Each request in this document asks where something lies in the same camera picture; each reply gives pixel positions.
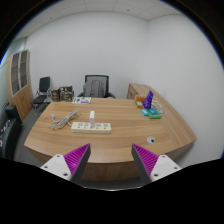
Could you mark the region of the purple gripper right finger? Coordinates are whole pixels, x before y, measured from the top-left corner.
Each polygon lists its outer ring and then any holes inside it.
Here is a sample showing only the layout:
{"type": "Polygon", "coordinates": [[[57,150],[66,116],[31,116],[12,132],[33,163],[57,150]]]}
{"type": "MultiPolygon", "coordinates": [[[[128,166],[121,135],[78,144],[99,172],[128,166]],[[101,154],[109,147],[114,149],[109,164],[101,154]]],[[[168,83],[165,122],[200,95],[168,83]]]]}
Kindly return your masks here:
{"type": "Polygon", "coordinates": [[[156,155],[136,144],[132,145],[131,154],[142,183],[154,182],[180,170],[167,155],[156,155]]]}

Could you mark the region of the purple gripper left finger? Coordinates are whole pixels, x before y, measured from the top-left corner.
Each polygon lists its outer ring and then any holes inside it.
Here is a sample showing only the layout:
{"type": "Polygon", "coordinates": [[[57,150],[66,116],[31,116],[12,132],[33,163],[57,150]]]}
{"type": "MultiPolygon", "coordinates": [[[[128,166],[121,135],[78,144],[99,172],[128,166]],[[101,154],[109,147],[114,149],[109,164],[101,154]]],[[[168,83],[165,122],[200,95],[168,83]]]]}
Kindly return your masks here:
{"type": "Polygon", "coordinates": [[[65,155],[56,154],[41,168],[65,180],[80,182],[90,154],[90,144],[85,144],[65,155]]]}

